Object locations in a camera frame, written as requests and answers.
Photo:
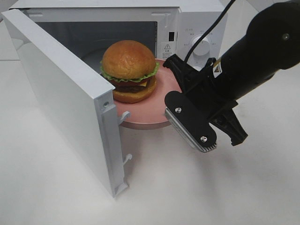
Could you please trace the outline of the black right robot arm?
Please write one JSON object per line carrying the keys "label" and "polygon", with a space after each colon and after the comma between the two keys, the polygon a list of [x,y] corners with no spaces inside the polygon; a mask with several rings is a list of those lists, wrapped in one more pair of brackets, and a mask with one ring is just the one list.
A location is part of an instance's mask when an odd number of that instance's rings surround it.
{"label": "black right robot arm", "polygon": [[210,58],[196,70],[177,55],[163,64],[180,91],[165,96],[165,115],[186,141],[200,152],[217,146],[214,128],[233,146],[247,137],[233,108],[237,100],[271,79],[278,70],[300,61],[300,3],[275,3],[259,12],[243,38],[219,59]]}

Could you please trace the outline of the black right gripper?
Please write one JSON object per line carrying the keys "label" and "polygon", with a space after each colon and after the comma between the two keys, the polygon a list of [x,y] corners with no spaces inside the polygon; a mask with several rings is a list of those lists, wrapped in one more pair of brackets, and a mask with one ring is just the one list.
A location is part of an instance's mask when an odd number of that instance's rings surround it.
{"label": "black right gripper", "polygon": [[233,111],[237,102],[221,96],[214,89],[211,65],[198,71],[173,54],[165,60],[163,67],[172,71],[181,91],[201,115],[230,137],[232,146],[244,142],[248,134]]}

